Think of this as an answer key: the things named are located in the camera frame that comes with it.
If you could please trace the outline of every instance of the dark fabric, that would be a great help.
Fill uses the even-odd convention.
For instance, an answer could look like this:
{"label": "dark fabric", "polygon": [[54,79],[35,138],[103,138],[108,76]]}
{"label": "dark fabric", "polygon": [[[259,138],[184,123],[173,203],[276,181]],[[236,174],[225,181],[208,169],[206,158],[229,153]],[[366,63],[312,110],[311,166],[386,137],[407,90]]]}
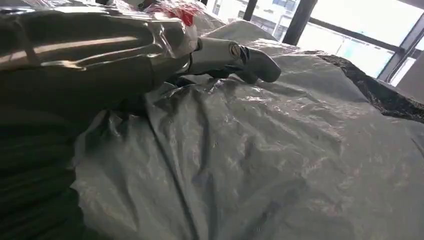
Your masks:
{"label": "dark fabric", "polygon": [[71,189],[75,132],[48,113],[0,105],[0,239],[100,240]]}
{"label": "dark fabric", "polygon": [[318,57],[339,67],[381,114],[424,123],[424,104],[408,98],[388,84],[366,75],[353,63],[342,57],[334,55],[318,55]]}

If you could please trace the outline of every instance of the wrinkled plastic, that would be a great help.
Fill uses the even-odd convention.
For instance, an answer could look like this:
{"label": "wrinkled plastic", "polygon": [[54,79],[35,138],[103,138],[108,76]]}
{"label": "wrinkled plastic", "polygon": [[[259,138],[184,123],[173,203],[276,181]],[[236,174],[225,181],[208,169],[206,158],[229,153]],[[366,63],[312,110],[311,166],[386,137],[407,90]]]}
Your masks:
{"label": "wrinkled plastic", "polygon": [[[134,10],[136,8],[122,0],[113,0],[108,7],[97,4],[95,1],[81,0],[25,0],[24,2],[35,7],[36,10],[49,8],[58,12],[68,13],[68,15],[74,13],[75,18],[78,18],[79,14],[90,13],[92,15],[97,14],[97,19],[104,19],[107,16],[110,19],[114,19],[113,22],[122,19],[123,24],[129,20],[133,22],[138,20],[139,22],[133,23],[132,27],[134,29],[136,27],[147,28],[153,36],[151,44],[157,47],[154,50],[144,45],[139,46],[141,50],[147,50],[148,54],[146,56],[148,57],[179,58],[193,52],[197,48],[197,35],[193,31],[187,31],[186,26],[176,16],[167,16],[160,12],[155,14],[143,13]],[[19,22],[19,18],[23,17],[14,16],[11,21]]]}
{"label": "wrinkled plastic", "polygon": [[366,96],[370,104],[383,115],[413,120],[424,124],[424,104],[413,97],[398,92],[383,81],[375,80],[341,57],[318,55],[325,61],[340,67],[348,78]]}
{"label": "wrinkled plastic", "polygon": [[196,76],[97,116],[74,158],[87,224],[132,240],[423,239],[424,125],[384,116],[338,57],[257,29],[209,36],[273,56],[277,82]]}
{"label": "wrinkled plastic", "polygon": [[146,13],[166,13],[169,17],[180,18],[188,29],[198,36],[222,27],[224,23],[206,12],[205,6],[196,0],[151,0],[139,9]]}

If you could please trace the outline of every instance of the plastic wrap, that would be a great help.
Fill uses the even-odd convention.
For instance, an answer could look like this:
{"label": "plastic wrap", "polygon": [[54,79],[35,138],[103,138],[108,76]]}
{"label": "plastic wrap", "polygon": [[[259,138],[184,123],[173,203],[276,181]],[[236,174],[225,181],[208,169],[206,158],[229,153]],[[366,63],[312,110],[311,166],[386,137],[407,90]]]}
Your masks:
{"label": "plastic wrap", "polygon": [[[75,40],[75,38],[77,38],[79,41],[91,41],[95,35],[104,36],[105,33],[109,34],[108,37],[116,37],[116,35],[119,35],[119,32],[117,32],[115,28],[132,28],[132,34],[130,36],[126,35],[119,37],[132,37],[135,40],[138,40],[138,35],[143,34],[144,29],[148,29],[153,36],[148,45],[135,45],[137,43],[135,40],[130,42],[130,44],[132,43],[132,45],[134,45],[133,48],[138,47],[137,51],[132,51],[136,52],[137,56],[144,54],[148,57],[179,58],[193,52],[197,48],[197,35],[194,34],[193,31],[188,31],[186,29],[186,25],[184,25],[177,17],[171,16],[170,18],[160,12],[152,14],[132,10],[134,8],[122,0],[114,0],[108,7],[97,4],[93,1],[79,0],[25,0],[25,3],[36,9],[42,10],[49,8],[53,11],[43,13],[40,11],[32,14],[15,15],[10,16],[8,20],[11,22],[24,22],[29,20],[34,21],[35,18],[39,18],[39,21],[41,21],[41,19],[51,18],[45,23],[46,30],[43,32],[43,35],[47,39],[46,42],[49,44],[51,44],[52,41],[55,41],[55,38],[53,37],[55,33],[53,31],[48,32],[47,29],[53,30],[61,27],[59,24],[63,25],[64,21],[62,20],[58,22],[58,20],[63,19],[63,16],[61,15],[66,15],[67,18],[74,18],[74,24],[72,25],[72,21],[69,21],[67,22],[67,25],[63,25],[63,28],[80,29],[80,31],[76,31],[72,37],[69,37],[69,39]],[[85,25],[79,25],[81,24],[79,20],[83,18],[90,19],[90,21],[87,20]],[[96,26],[91,24],[93,22],[96,22],[99,26],[96,28]],[[66,48],[69,51],[75,51],[76,47],[72,49],[67,46]],[[118,50],[121,51],[123,49],[125,48],[121,45],[118,46]]]}
{"label": "plastic wrap", "polygon": [[146,13],[166,13],[169,17],[180,18],[188,29],[202,36],[222,27],[224,23],[206,12],[205,6],[196,0],[146,0],[138,6]]}
{"label": "plastic wrap", "polygon": [[97,117],[74,159],[87,224],[132,240],[423,239],[424,125],[384,116],[338,57],[256,30],[209,36],[273,56],[277,82],[197,76]]}

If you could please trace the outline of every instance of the building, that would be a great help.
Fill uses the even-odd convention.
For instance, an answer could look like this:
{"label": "building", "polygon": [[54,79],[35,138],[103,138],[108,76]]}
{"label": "building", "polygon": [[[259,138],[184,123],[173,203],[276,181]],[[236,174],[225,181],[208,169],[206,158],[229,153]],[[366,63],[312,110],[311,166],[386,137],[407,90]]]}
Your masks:
{"label": "building", "polygon": [[[253,12],[253,24],[282,40],[300,0],[259,0]],[[247,0],[209,0],[206,8],[220,19],[232,22],[242,19]]]}

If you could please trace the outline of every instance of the gray plastic tarp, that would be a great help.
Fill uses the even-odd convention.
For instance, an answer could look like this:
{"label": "gray plastic tarp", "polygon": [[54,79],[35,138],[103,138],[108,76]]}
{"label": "gray plastic tarp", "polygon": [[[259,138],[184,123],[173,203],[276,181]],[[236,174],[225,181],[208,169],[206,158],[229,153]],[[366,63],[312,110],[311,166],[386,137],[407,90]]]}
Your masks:
{"label": "gray plastic tarp", "polygon": [[122,240],[424,239],[422,123],[382,115],[340,67],[249,23],[210,37],[273,56],[279,80],[197,76],[149,94],[143,114],[99,114],[74,158],[89,226]]}

